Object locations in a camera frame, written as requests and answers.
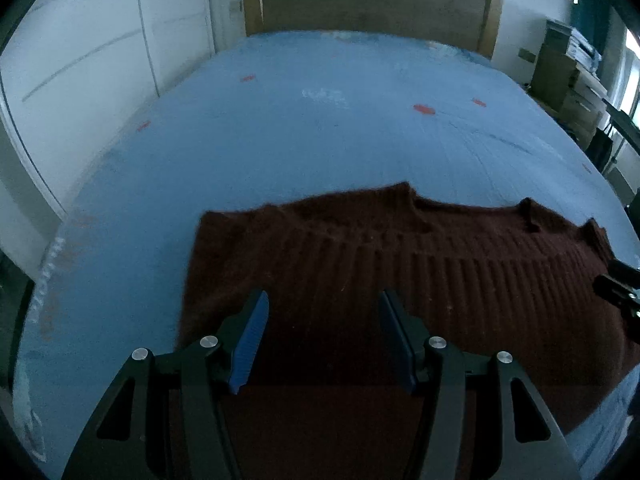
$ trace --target knit sweater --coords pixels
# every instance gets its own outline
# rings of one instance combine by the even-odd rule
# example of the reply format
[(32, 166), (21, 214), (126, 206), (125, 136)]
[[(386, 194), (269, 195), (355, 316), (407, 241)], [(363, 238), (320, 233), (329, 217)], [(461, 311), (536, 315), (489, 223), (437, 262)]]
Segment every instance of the knit sweater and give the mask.
[(620, 312), (593, 293), (610, 258), (593, 219), (578, 227), (531, 199), (447, 205), (406, 183), (207, 212), (177, 347), (263, 288), (270, 318), (249, 383), (223, 402), (244, 475), (400, 478), (422, 399), (396, 386), (379, 293), (394, 288), (463, 351), (509, 351), (567, 432), (640, 362)]

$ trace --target handwritten marking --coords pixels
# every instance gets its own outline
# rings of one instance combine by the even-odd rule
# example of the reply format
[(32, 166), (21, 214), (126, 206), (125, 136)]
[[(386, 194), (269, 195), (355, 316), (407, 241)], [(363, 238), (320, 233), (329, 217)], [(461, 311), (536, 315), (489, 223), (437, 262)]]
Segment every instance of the handwritten marking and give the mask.
[(147, 126), (149, 126), (151, 124), (151, 121), (145, 121), (144, 123), (140, 124), (140, 126), (138, 126), (136, 128), (137, 132), (141, 132), (142, 130), (144, 130)]
[(40, 277), (36, 282), (35, 289), (31, 295), (31, 303), (27, 311), (27, 321), (31, 323), (37, 323), (40, 320), (40, 313), (44, 306), (44, 298), (47, 295), (49, 288), (49, 280), (51, 279), (53, 272), (56, 270), (56, 265), (53, 261), (62, 252), (65, 247), (65, 239), (56, 237), (49, 249), (42, 270), (40, 271)]
[(421, 114), (425, 114), (425, 115), (435, 115), (436, 114), (436, 110), (434, 110), (431, 107), (425, 106), (425, 105), (414, 105), (414, 110), (416, 110), (417, 112), (420, 112)]
[(338, 108), (349, 108), (347, 99), (344, 98), (340, 90), (306, 88), (302, 91), (302, 97), (312, 99), (318, 103), (332, 104)]

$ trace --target black chair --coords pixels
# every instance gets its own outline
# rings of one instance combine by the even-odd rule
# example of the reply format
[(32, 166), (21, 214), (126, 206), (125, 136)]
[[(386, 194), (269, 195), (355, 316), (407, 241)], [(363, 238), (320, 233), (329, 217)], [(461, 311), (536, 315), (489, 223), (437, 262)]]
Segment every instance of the black chair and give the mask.
[(640, 192), (636, 193), (631, 204), (625, 207), (625, 211), (629, 220), (631, 220), (631, 225), (634, 227), (636, 235), (640, 238)]
[(602, 173), (611, 158), (612, 150), (613, 140), (603, 130), (596, 128), (596, 134), (584, 153), (589, 157), (596, 169)]

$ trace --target wall outlet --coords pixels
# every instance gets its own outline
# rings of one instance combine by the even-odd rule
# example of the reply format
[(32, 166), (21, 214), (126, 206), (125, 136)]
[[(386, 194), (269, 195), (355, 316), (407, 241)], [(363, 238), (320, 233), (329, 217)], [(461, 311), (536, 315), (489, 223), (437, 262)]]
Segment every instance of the wall outlet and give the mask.
[(231, 0), (229, 2), (229, 13), (242, 12), (242, 0)]
[(530, 63), (536, 62), (536, 55), (533, 52), (530, 52), (526, 48), (521, 48), (518, 52), (518, 57), (524, 59), (524, 61), (529, 61)]

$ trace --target blue table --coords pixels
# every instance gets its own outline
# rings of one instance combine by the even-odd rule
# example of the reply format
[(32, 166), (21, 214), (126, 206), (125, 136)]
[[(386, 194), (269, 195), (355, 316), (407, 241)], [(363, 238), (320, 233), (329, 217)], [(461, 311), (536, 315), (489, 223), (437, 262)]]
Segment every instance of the blue table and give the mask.
[[(173, 349), (200, 215), (407, 180), (425, 197), (530, 196), (640, 242), (609, 184), (506, 75), (453, 47), (286, 32), (216, 55), (148, 109), (92, 169), (44, 263), (20, 343), (17, 433), (59, 479), (129, 353)], [(592, 478), (620, 436), (638, 370), (568, 436)]]

